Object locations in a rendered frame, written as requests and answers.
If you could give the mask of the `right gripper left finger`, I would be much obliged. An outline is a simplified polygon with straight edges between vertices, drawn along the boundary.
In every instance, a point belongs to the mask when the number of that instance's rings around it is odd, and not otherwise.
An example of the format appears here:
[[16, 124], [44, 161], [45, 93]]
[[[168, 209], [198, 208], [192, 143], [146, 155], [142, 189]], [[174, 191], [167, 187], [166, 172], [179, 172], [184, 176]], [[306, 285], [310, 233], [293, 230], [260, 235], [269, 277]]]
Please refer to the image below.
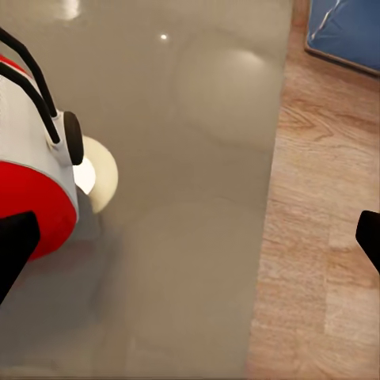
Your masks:
[[0, 219], [0, 305], [40, 241], [33, 211]]

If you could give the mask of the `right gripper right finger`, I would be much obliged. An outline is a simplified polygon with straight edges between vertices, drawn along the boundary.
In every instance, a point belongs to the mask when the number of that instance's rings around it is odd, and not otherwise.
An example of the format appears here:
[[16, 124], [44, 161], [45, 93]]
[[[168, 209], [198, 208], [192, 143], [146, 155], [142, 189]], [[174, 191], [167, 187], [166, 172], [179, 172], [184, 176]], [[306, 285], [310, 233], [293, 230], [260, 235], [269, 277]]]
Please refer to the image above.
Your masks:
[[355, 236], [380, 273], [380, 213], [368, 210], [362, 212]]

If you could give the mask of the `radio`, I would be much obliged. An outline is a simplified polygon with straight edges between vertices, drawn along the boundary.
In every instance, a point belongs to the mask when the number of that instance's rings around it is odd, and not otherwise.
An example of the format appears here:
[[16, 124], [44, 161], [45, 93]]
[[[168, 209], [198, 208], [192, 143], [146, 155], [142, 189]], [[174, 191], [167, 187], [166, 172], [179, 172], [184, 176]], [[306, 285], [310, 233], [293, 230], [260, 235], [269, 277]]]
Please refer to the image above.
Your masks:
[[84, 161], [84, 143], [74, 112], [55, 107], [29, 50], [3, 28], [0, 42], [34, 77], [0, 55], [0, 219], [35, 213], [40, 241], [30, 261], [55, 252], [79, 222], [74, 167]]

